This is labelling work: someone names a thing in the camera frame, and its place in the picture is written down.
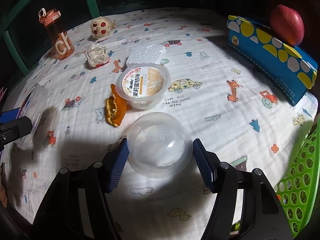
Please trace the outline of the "blue yellow tissue box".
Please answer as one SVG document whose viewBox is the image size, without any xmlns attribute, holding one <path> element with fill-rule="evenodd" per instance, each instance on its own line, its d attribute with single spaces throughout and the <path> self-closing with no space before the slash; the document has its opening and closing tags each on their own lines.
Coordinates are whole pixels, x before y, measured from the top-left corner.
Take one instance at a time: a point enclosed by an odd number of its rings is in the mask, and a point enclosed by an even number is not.
<svg viewBox="0 0 320 240">
<path fill-rule="evenodd" d="M 290 46 L 267 26 L 251 19 L 229 15 L 228 45 L 261 69 L 295 106 L 315 84 L 318 64 L 304 50 Z"/>
</svg>

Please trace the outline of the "red apple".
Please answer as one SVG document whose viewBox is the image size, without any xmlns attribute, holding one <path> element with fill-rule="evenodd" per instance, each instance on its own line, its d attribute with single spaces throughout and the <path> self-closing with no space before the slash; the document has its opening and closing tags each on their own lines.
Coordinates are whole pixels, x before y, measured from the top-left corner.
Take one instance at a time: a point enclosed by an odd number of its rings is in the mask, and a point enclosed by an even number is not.
<svg viewBox="0 0 320 240">
<path fill-rule="evenodd" d="M 304 38 L 304 23 L 294 9 L 277 5 L 270 15 L 270 26 L 275 34 L 291 46 L 299 46 Z"/>
</svg>

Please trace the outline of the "green window frame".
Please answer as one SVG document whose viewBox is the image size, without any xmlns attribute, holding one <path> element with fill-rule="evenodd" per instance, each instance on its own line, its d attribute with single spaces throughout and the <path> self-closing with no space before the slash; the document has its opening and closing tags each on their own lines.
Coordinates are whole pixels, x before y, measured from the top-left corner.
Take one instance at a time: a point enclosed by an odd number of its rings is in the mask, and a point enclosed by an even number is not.
<svg viewBox="0 0 320 240">
<path fill-rule="evenodd" d="M 67 29 L 100 16 L 97 0 L 1 0 L 1 76 L 26 75 L 52 47 L 40 9 L 57 9 Z"/>
</svg>

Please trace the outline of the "small plush strawberry toy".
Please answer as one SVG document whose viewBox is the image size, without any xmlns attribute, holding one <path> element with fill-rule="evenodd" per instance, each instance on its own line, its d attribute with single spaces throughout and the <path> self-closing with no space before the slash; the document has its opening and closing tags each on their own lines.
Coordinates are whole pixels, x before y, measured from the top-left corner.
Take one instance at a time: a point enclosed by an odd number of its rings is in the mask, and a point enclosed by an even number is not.
<svg viewBox="0 0 320 240">
<path fill-rule="evenodd" d="M 107 37 L 115 27 L 115 22 L 112 22 L 108 17 L 103 16 L 93 19 L 90 24 L 91 34 L 95 39 Z"/>
</svg>

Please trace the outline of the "white cartoon print tablecloth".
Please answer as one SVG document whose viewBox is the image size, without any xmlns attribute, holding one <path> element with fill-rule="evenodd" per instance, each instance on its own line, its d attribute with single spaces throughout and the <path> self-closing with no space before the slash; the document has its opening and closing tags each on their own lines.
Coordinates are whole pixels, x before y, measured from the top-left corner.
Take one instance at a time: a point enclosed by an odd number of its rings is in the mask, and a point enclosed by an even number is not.
<svg viewBox="0 0 320 240">
<path fill-rule="evenodd" d="M 193 139 L 226 162 L 246 157 L 271 184 L 284 174 L 294 147 L 309 132 L 318 102 L 306 93 L 291 106 L 259 68 L 226 43 L 225 20 L 207 11 L 158 9 L 112 16 L 116 28 L 100 44 L 108 64 L 92 69 L 85 50 L 94 43 L 88 23 L 68 31 L 75 52 L 65 60 L 46 54 L 29 76 L 18 103 L 38 83 L 48 93 L 39 126 L 25 150 L 8 145 L 5 163 L 8 205 L 29 223 L 62 167 L 88 167 L 118 146 L 132 124 L 138 130 L 139 160 L 167 168 L 181 156 L 184 127 Z M 111 125 L 105 102 L 111 85 L 126 70 L 127 57 L 140 44 L 168 46 L 163 62 L 171 80 L 160 102 L 132 108 L 120 126 Z"/>
</svg>

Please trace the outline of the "green mesh trash basket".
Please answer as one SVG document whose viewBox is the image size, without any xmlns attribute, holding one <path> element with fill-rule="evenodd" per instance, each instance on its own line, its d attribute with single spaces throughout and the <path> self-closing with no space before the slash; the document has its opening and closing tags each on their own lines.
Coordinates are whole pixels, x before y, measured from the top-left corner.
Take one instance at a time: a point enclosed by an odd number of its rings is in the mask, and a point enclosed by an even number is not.
<svg viewBox="0 0 320 240">
<path fill-rule="evenodd" d="M 319 115 L 315 122 L 295 143 L 286 173 L 275 187 L 294 238 L 319 209 Z"/>
</svg>

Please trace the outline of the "orange water bottle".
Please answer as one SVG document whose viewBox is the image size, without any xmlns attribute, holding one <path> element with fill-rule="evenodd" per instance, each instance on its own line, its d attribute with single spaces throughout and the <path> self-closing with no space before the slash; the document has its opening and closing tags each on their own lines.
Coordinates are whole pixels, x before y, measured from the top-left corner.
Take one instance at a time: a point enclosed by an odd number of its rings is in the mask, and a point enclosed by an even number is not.
<svg viewBox="0 0 320 240">
<path fill-rule="evenodd" d="M 59 60 L 64 60 L 74 52 L 74 46 L 64 28 L 61 13 L 57 9 L 46 11 L 42 8 L 38 12 L 39 22 L 45 27 Z"/>
</svg>

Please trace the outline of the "orange peel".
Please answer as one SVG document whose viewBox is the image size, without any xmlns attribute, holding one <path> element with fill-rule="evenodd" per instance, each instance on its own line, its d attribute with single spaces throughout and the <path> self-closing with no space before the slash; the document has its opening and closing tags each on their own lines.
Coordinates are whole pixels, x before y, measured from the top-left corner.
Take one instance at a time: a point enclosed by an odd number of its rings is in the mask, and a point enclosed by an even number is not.
<svg viewBox="0 0 320 240">
<path fill-rule="evenodd" d="M 132 107 L 117 93 L 115 84 L 111 84 L 110 89 L 112 95 L 106 100 L 105 106 L 106 120 L 112 126 L 119 127 L 126 112 Z"/>
</svg>

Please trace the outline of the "jelly cup with label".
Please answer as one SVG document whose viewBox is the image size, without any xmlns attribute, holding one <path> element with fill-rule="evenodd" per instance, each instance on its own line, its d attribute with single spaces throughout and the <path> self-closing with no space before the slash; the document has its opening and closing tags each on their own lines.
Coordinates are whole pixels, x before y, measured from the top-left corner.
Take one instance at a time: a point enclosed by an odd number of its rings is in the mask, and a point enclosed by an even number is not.
<svg viewBox="0 0 320 240">
<path fill-rule="evenodd" d="M 143 64 L 127 67 L 116 80 L 117 94 L 140 110 L 159 104 L 171 84 L 167 67 L 159 64 Z"/>
</svg>

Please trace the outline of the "clear plastic dome lid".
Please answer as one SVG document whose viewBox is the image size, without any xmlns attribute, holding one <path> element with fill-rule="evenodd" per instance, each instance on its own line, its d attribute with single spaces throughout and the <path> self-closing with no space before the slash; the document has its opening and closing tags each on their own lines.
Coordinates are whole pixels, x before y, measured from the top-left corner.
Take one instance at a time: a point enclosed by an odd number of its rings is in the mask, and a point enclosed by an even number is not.
<svg viewBox="0 0 320 240">
<path fill-rule="evenodd" d="M 138 118 L 127 133 L 129 161 L 149 178 L 169 178 L 189 163 L 193 142 L 189 132 L 172 115 L 152 112 Z"/>
</svg>

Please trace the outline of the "white paper ball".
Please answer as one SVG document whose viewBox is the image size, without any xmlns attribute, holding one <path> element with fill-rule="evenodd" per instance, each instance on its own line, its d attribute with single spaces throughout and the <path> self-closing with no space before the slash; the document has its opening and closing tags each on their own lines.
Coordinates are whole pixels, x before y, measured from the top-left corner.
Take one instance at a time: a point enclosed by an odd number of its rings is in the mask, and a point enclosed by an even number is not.
<svg viewBox="0 0 320 240">
<path fill-rule="evenodd" d="M 99 68 L 110 61 L 107 48 L 100 44 L 91 44 L 86 50 L 85 55 L 91 68 Z"/>
</svg>

